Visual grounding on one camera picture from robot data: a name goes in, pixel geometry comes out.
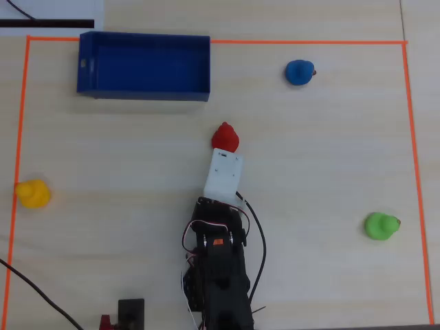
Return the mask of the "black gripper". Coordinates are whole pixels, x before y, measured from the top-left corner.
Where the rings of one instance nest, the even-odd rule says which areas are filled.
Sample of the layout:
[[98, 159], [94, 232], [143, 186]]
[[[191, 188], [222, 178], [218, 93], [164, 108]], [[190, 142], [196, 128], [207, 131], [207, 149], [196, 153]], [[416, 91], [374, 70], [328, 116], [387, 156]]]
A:
[[190, 229], [195, 233], [197, 248], [206, 248], [209, 240], [226, 238], [233, 246], [247, 245], [248, 228], [243, 219], [248, 215], [240, 207], [206, 197], [197, 200], [190, 220]]

